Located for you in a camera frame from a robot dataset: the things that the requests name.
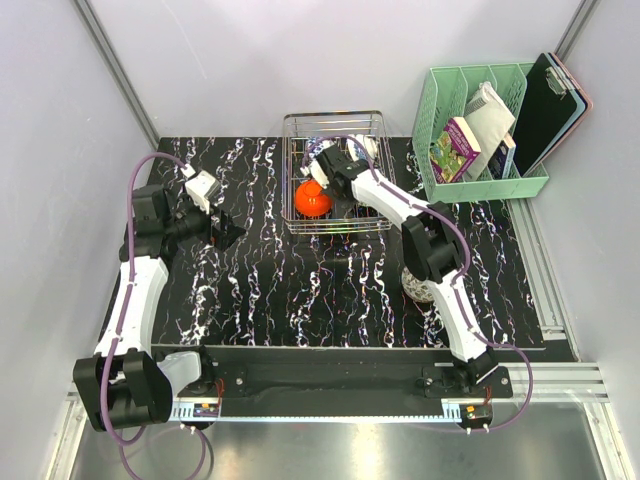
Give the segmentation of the orange glossy bowl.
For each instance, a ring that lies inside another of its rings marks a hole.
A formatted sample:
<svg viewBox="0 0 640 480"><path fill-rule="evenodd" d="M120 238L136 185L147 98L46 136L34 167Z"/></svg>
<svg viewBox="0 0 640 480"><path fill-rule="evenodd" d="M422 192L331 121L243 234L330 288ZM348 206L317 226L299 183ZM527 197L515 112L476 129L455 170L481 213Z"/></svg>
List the orange glossy bowl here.
<svg viewBox="0 0 640 480"><path fill-rule="evenodd" d="M323 192L316 180L308 180L298 186L294 195L296 210L306 217L321 217L330 212L333 202Z"/></svg>

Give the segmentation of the chrome wire dish rack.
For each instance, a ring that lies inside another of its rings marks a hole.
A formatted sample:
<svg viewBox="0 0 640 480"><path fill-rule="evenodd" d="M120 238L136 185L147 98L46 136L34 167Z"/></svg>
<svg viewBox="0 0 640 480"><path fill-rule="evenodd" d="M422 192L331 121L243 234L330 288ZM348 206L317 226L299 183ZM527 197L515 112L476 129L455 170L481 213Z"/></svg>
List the chrome wire dish rack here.
<svg viewBox="0 0 640 480"><path fill-rule="evenodd" d="M345 135L361 135L368 145L376 146L374 166L390 181L395 171L389 137L382 113L378 110L293 113L283 119L282 154L282 216L293 234L321 235L384 231L391 223L372 207L349 200L332 203L331 209L320 217L308 217L295 207L295 193L311 177L301 168L308 143L332 136L344 153L353 147Z"/></svg>

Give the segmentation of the blue white patterned bowl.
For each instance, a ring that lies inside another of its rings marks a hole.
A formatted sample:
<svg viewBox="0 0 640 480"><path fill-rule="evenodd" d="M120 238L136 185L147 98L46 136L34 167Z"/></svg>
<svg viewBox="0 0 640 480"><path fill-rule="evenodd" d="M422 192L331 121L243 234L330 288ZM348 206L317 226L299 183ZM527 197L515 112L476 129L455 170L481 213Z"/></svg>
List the blue white patterned bowl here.
<svg viewBox="0 0 640 480"><path fill-rule="evenodd" d="M378 156L378 146L374 138L363 134L349 135L346 146L353 161L375 160Z"/></svg>

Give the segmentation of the grey leaf patterned bowl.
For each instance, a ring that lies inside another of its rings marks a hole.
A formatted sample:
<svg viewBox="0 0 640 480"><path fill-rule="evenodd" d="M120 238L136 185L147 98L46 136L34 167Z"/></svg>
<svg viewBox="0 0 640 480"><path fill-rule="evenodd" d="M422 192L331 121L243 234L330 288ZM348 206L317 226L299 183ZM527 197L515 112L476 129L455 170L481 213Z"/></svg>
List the grey leaf patterned bowl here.
<svg viewBox="0 0 640 480"><path fill-rule="evenodd" d="M401 285L405 294L416 303L433 303L434 297L425 281L418 280L407 267L401 273Z"/></svg>

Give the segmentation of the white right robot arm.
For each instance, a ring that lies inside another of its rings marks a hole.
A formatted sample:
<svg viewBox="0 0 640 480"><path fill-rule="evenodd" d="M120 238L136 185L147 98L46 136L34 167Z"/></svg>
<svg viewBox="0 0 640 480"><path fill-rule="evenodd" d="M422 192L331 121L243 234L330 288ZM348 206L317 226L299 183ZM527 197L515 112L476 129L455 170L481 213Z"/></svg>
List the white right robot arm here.
<svg viewBox="0 0 640 480"><path fill-rule="evenodd" d="M466 293L470 250L449 207L410 195L374 168L369 158L355 161L329 141L315 148L309 173L334 199L371 207L399 230L404 265L431 293L445 326L455 387L466 396L480 394L497 360Z"/></svg>

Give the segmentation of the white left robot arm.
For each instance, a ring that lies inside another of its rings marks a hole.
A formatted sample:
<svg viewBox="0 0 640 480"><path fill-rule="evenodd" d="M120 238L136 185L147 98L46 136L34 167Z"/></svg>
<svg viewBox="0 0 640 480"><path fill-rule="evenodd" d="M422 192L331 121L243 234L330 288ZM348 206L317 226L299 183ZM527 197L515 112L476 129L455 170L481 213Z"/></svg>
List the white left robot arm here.
<svg viewBox="0 0 640 480"><path fill-rule="evenodd" d="M169 192L148 185L128 195L119 286L107 328L89 358L76 361L73 380L92 427L119 429L165 423L177 394L196 396L215 386L216 372L202 351L174 353L156 360L153 325L178 246L198 239L220 251L244 234L215 204L220 182L202 172L185 184L178 207Z"/></svg>

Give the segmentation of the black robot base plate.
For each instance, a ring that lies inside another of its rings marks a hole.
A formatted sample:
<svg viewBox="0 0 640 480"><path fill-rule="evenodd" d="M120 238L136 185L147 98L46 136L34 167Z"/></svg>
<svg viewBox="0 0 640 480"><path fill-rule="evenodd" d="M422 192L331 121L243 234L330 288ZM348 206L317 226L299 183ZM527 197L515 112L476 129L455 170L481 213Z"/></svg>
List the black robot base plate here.
<svg viewBox="0 0 640 480"><path fill-rule="evenodd" d="M222 379L224 421L451 420L448 404L509 401L508 370L477 386L446 349L200 346Z"/></svg>

